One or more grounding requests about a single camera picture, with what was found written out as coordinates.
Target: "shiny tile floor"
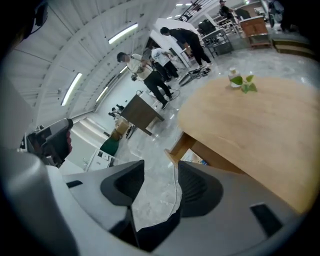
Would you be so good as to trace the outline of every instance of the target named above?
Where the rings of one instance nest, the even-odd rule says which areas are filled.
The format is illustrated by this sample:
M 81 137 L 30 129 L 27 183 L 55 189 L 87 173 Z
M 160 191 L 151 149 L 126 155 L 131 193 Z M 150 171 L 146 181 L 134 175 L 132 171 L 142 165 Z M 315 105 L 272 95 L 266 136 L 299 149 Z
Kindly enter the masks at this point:
M 231 67 L 236 67 L 241 74 L 292 79 L 306 86 L 320 85 L 316 61 L 280 54 L 274 49 L 234 51 L 215 58 L 213 62 L 214 66 L 206 77 L 195 79 L 181 88 L 176 81 L 170 82 L 173 89 L 179 90 L 173 91 L 177 98 L 159 112 L 165 120 L 156 121 L 152 125 L 150 131 L 153 136 L 137 129 L 130 139 L 123 138 L 120 142 L 115 165 L 141 159 L 145 161 L 144 183 L 133 203 L 137 230 L 164 222 L 179 207 L 181 188 L 178 184 L 178 170 L 175 171 L 164 149 L 171 149 L 181 133 L 177 122 L 179 108 L 198 88 L 209 80 L 226 77 Z

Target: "green plant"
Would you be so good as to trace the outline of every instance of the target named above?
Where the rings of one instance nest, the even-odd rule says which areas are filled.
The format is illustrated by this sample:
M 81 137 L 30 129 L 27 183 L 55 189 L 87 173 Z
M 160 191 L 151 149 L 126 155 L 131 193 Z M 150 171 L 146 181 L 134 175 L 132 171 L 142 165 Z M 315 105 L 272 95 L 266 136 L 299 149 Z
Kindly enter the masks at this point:
M 231 82 L 235 83 L 238 86 L 241 86 L 241 91 L 243 91 L 245 94 L 249 91 L 257 92 L 256 85 L 252 82 L 252 79 L 254 78 L 254 75 L 251 74 L 245 78 L 245 80 L 242 78 L 242 76 L 237 76 L 231 79 Z

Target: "black hair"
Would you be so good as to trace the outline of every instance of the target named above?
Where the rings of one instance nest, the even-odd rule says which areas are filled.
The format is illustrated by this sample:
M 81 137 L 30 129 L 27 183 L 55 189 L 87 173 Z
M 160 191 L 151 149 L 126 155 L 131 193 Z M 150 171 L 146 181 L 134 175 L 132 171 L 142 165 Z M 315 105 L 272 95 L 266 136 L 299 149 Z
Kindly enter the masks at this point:
M 127 54 L 126 53 L 124 53 L 124 52 L 119 52 L 118 54 L 117 54 L 117 56 L 116 56 L 116 60 L 118 61 L 118 62 L 122 62 L 122 57 L 123 56 L 126 56 Z
M 168 33 L 169 32 L 169 28 L 167 28 L 167 27 L 162 27 L 161 29 L 160 29 L 160 33 L 162 34 L 162 35 L 164 35 L 164 34 L 166 34 L 166 33 Z

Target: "fluorescent light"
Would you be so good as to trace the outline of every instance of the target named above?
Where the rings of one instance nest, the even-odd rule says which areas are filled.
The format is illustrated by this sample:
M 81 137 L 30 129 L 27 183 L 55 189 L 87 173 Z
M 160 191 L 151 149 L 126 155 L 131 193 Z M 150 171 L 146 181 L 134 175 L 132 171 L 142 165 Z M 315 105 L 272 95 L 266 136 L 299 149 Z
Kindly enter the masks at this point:
M 75 78 L 73 79 L 73 81 L 72 81 L 72 83 L 71 83 L 71 85 L 70 85 L 70 87 L 69 87 L 68 91 L 66 92 L 66 94 L 65 94 L 65 96 L 64 96 L 64 98 L 63 98 L 63 101 L 62 101 L 62 103 L 61 103 L 61 106 L 62 106 L 62 107 L 63 107 L 63 106 L 65 106 L 65 105 L 67 104 L 68 99 L 69 99 L 69 97 L 70 97 L 70 95 L 71 95 L 72 91 L 74 90 L 74 88 L 75 88 L 75 86 L 76 86 L 77 82 L 78 82 L 78 81 L 79 81 L 79 79 L 81 78 L 81 76 L 82 76 L 82 74 L 81 74 L 81 73 L 76 74 L 76 76 L 75 76 Z
M 104 88 L 104 90 L 101 92 L 101 94 L 99 95 L 99 97 L 96 99 L 95 102 L 97 102 L 98 100 L 100 100 L 100 98 L 102 97 L 102 95 L 104 95 L 104 93 L 106 92 L 106 90 L 108 89 L 108 86 L 106 88 Z
M 127 27 L 125 30 L 122 30 L 120 33 L 116 34 L 114 37 L 108 40 L 109 44 L 112 44 L 116 40 L 118 40 L 120 37 L 123 37 L 126 33 L 129 33 L 130 31 L 136 29 L 138 27 L 138 23 L 131 25 L 130 27 Z
M 124 72 L 127 68 L 128 68 L 128 66 L 125 66 L 125 67 L 120 71 L 120 73 Z

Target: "round wooden tabletop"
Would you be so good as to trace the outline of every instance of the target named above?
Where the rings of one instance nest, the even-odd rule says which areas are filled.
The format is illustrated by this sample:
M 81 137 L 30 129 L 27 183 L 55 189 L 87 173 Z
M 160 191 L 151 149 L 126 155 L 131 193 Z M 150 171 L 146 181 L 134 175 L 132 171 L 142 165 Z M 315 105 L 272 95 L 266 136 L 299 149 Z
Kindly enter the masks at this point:
M 298 212 L 318 189 L 319 91 L 275 77 L 254 77 L 258 92 L 227 77 L 198 89 L 178 113 L 181 129 L 285 200 Z

